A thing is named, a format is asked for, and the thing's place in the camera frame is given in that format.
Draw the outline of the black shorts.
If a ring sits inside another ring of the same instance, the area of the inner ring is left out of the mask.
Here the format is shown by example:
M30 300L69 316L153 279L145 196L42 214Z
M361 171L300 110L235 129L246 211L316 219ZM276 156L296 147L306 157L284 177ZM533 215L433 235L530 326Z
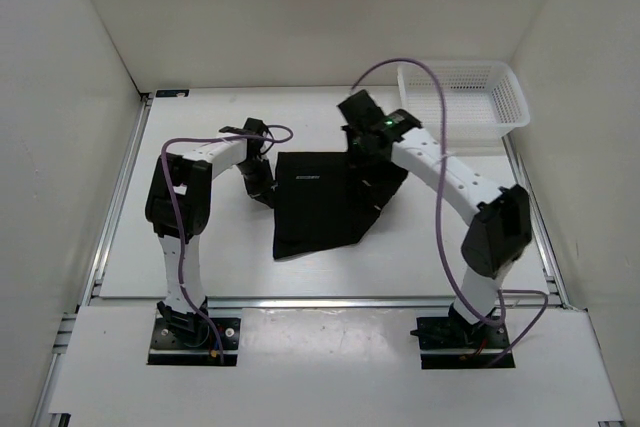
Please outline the black shorts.
M359 243L408 172L355 166L345 152L281 152L275 176L273 258L284 260Z

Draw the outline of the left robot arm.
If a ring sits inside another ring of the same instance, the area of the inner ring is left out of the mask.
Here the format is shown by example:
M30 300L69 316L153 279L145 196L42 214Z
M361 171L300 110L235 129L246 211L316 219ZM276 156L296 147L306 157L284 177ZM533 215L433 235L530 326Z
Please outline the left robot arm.
M227 133L217 138L174 138L161 147L145 204L163 251L167 294L157 305L166 328L188 347L209 338L222 348L209 317L200 273L199 240L210 218L212 183L237 168L247 195L272 208L275 180L263 145L266 135Z

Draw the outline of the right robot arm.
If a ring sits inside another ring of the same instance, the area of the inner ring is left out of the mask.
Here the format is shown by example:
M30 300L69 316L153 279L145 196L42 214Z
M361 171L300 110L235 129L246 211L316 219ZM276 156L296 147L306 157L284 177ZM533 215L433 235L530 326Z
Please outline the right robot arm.
M424 127L385 119L367 132L345 125L348 152L369 166L381 160L421 180L436 193L435 238L445 276L455 293L449 308L449 334L460 346L480 340L486 327L499 328L506 317L504 280L531 242L530 199L514 184L487 179L455 156ZM462 282L453 275L443 239L443 205L450 205L467 227L460 247Z

